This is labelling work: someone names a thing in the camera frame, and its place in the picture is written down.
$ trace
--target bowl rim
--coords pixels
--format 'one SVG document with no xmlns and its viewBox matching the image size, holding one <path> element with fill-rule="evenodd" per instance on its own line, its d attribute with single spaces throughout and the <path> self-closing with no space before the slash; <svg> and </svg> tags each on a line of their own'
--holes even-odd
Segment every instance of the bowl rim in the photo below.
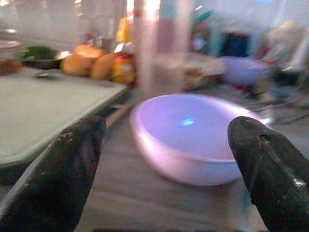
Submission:
<svg viewBox="0 0 309 232">
<path fill-rule="evenodd" d="M 155 101 L 158 98 L 163 98 L 163 97 L 172 96 L 172 95 L 174 95 L 174 96 L 184 96 L 184 95 L 186 95 L 186 96 L 192 96 L 192 97 L 195 97 L 195 98 L 206 98 L 206 99 L 212 99 L 212 100 L 220 100 L 221 102 L 225 102 L 225 103 L 228 103 L 228 104 L 232 104 L 232 105 L 236 105 L 236 106 L 239 106 L 241 108 L 244 108 L 241 105 L 238 105 L 236 103 L 233 103 L 233 102 L 230 102 L 230 101 L 226 101 L 226 100 L 223 100 L 223 99 L 220 99 L 220 98 L 208 96 L 208 95 L 202 95 L 202 94 L 177 93 L 177 94 L 166 94 L 166 95 L 157 96 L 157 97 L 154 97 L 154 98 L 151 98 L 151 99 L 148 99 L 148 100 L 145 100 L 145 101 L 139 103 L 131 111 L 130 123 L 135 128 L 133 130 L 136 131 L 137 136 L 140 136 L 139 135 L 140 133 L 145 133 L 147 135 L 147 137 L 150 138 L 150 140 L 153 140 L 155 143 L 157 143 L 160 146 L 162 146 L 164 150 L 170 150 L 170 151 L 172 151 L 173 155 L 177 154 L 176 156 L 179 156 L 179 157 L 187 159 L 187 160 L 190 159 L 190 160 L 194 160 L 194 161 L 202 161 L 202 162 L 205 162 L 205 163 L 212 163 L 212 164 L 236 163 L 236 160 L 234 158 L 232 158 L 232 159 L 213 159 L 213 158 L 204 158 L 204 157 L 190 156 L 186 152 L 180 151 L 180 150 L 178 150 L 176 148 L 173 148 L 173 147 L 171 147 L 169 145 L 164 144 L 162 141 L 160 141 L 157 138 L 155 138 L 154 136 L 152 136 L 141 123 L 138 123 L 138 118 L 140 117 L 140 111 L 141 111 L 140 107 L 142 105 L 144 105 L 145 103 L 150 102 L 150 101 Z M 257 118 L 258 120 L 261 120 L 259 115 L 255 114 L 254 112 L 252 112 L 250 110 L 248 110 L 248 111 L 251 114 L 253 114 L 255 116 L 255 118 Z"/>
</svg>

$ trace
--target food item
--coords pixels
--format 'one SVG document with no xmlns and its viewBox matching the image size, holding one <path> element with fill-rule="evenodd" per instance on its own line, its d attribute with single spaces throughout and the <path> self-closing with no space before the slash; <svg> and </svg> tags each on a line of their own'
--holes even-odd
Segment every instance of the food item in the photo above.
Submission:
<svg viewBox="0 0 309 232">
<path fill-rule="evenodd" d="M 117 40 L 119 42 L 118 47 L 122 49 L 117 51 L 112 71 L 112 80 L 135 86 L 137 74 L 130 26 L 127 17 L 121 19 Z"/>
<path fill-rule="evenodd" d="M 67 56 L 61 62 L 61 69 L 66 74 L 88 76 L 91 72 L 92 59 L 78 54 Z"/>
<path fill-rule="evenodd" d="M 17 41 L 0 40 L 0 74 L 21 70 L 21 44 Z"/>
<path fill-rule="evenodd" d="M 20 70 L 22 68 L 22 64 L 19 62 L 18 59 L 9 58 L 0 61 L 0 73 L 12 73 Z"/>
<path fill-rule="evenodd" d="M 200 68 L 189 68 L 184 72 L 184 91 L 211 87 L 220 84 L 221 75 L 207 75 Z"/>
<path fill-rule="evenodd" d="M 112 67 L 116 54 L 111 53 L 102 56 L 96 61 L 91 71 L 91 78 L 93 79 L 111 79 Z"/>
<path fill-rule="evenodd" d="M 230 123 L 228 141 L 269 231 L 309 231 L 309 160 L 286 137 L 249 117 Z"/>
<path fill-rule="evenodd" d="M 0 204 L 1 232 L 73 232 L 106 139 L 100 116 L 64 129 L 27 168 Z"/>
<path fill-rule="evenodd" d="M 47 46 L 28 46 L 22 54 L 24 60 L 55 59 L 57 51 Z"/>
<path fill-rule="evenodd" d="M 97 60 L 100 57 L 106 55 L 107 53 L 102 50 L 95 48 L 91 45 L 82 44 L 74 49 L 74 53 L 83 57 L 92 58 L 93 60 Z"/>
</svg>

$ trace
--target purple bowl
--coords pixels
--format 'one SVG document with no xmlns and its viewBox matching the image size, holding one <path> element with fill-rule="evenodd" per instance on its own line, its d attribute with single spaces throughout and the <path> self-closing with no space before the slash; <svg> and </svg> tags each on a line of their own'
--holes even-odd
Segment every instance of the purple bowl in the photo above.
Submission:
<svg viewBox="0 0 309 232">
<path fill-rule="evenodd" d="M 220 59 L 226 64 L 223 78 L 228 83 L 250 86 L 268 77 L 269 65 L 259 60 L 241 57 L 221 57 Z"/>
</svg>

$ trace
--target green vegetable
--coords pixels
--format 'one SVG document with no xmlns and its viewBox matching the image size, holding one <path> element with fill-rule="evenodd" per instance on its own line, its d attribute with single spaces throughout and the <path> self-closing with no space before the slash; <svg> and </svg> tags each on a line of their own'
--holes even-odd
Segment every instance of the green vegetable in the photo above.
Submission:
<svg viewBox="0 0 309 232">
<path fill-rule="evenodd" d="M 23 52 L 25 60 L 55 59 L 58 51 L 47 46 L 28 46 Z"/>
</svg>

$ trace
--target glass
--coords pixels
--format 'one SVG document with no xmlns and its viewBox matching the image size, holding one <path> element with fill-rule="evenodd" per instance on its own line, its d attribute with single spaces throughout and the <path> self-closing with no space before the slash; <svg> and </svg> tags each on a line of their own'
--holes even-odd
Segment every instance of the glass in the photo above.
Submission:
<svg viewBox="0 0 309 232">
<path fill-rule="evenodd" d="M 0 41 L 0 74 L 14 73 L 22 68 L 21 44 L 16 41 Z"/>
<path fill-rule="evenodd" d="M 143 98 L 179 93 L 183 87 L 193 2 L 144 0 L 141 35 L 136 41 Z"/>
<path fill-rule="evenodd" d="M 110 0 L 76 0 L 78 44 L 90 44 L 108 53 L 114 48 L 116 3 Z"/>
</svg>

